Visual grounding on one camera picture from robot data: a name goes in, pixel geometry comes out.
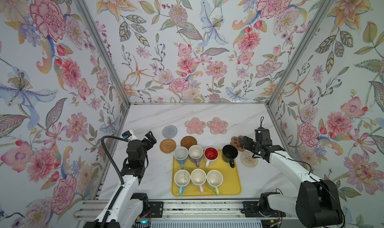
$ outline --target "yellow tray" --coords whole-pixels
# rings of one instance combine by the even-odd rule
[[[240,185],[240,178],[237,173],[237,166],[235,163],[235,168],[231,168],[231,166],[228,163],[225,163],[223,159],[221,158],[222,150],[218,150],[218,159],[216,164],[209,166],[208,168],[205,168],[205,162],[202,160],[200,162],[199,169],[202,169],[205,171],[205,173],[208,173],[210,170],[218,170],[223,174],[223,184],[219,187],[220,195],[238,195],[241,193],[241,185]],[[173,175],[172,175],[172,194],[174,196],[179,196],[179,188],[175,184],[173,177],[175,176],[175,173],[181,169],[181,165],[175,161],[175,157],[173,158]],[[184,164],[184,169],[187,170],[189,173],[191,173],[194,169],[198,169],[196,167],[196,164],[191,162],[188,158],[188,161]],[[194,187],[192,185],[192,182],[189,184],[189,187],[186,188],[183,191],[183,197],[184,196],[207,196],[207,195],[215,195],[214,191],[212,189],[209,189],[207,187],[207,183],[203,186],[204,194],[200,193],[200,190],[197,187]]]

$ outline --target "floral wallpaper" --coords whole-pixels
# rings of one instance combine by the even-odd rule
[[[322,0],[86,0],[133,103],[266,101]]]
[[[0,0],[0,227],[73,227],[92,198],[126,110],[93,44],[72,0]]]
[[[336,0],[272,106],[294,157],[335,182],[347,227],[384,225],[383,8]]]

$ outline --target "coaster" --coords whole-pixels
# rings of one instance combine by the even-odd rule
[[[164,127],[163,129],[163,136],[165,138],[172,138],[175,137],[177,134],[177,128],[173,125],[169,125]]]
[[[254,168],[255,166],[257,166],[257,163],[258,163],[257,158],[252,158],[252,155],[253,154],[248,151],[241,153],[240,155],[241,163],[248,168]]]
[[[197,140],[193,136],[186,136],[181,139],[181,146],[189,149],[193,145],[197,145]]]
[[[203,128],[206,126],[205,122],[200,121],[197,117],[192,118],[190,121],[186,121],[185,126],[187,127],[188,134],[203,134]]]
[[[160,150],[164,153],[171,153],[176,149],[176,142],[172,139],[165,139],[160,143]]]
[[[245,151],[244,148],[240,147],[241,140],[243,139],[243,136],[233,136],[231,138],[231,145],[237,148],[238,151]]]
[[[207,126],[210,128],[209,131],[212,134],[226,134],[228,122],[222,121],[217,116],[212,119],[212,121],[207,122]]]

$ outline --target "marble tabletop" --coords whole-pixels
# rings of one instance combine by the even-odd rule
[[[203,134],[191,135],[204,149],[209,146],[222,149],[224,145],[230,143],[233,136],[244,135],[255,139],[254,130],[260,126],[262,116],[264,116],[263,127],[270,130],[273,144],[282,146],[264,104],[133,105],[129,109],[123,132],[133,130],[138,139],[143,139],[148,131],[152,131],[157,139],[157,143],[148,151],[149,165],[136,192],[147,193],[149,199],[223,199],[257,198],[263,192],[272,192],[279,188],[284,195],[297,196],[298,190],[295,186],[273,165],[259,159],[255,168],[248,168],[241,163],[239,154],[235,159],[242,186],[239,195],[175,197],[171,192],[173,153],[165,154],[159,148],[160,142],[166,139],[162,135],[163,128],[167,125],[177,127],[177,135],[172,139],[176,141],[177,146],[180,146],[181,139],[190,135],[184,125],[186,121],[198,117],[201,121],[208,122],[216,116],[228,122],[226,134],[213,135],[209,128],[205,127]],[[119,169],[127,157],[126,148],[127,143],[119,141],[113,155]],[[118,175],[110,166],[99,200],[110,199],[118,182]]]

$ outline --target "pink flower-shaped coaster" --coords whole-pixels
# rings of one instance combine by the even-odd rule
[[[186,121],[185,126],[187,127],[188,134],[203,134],[203,128],[206,126],[205,122],[200,121],[197,117],[192,118],[190,121]]]
[[[227,126],[228,122],[222,121],[218,117],[214,117],[212,121],[207,122],[207,126],[210,128],[209,131],[212,134],[226,134],[227,133]]]

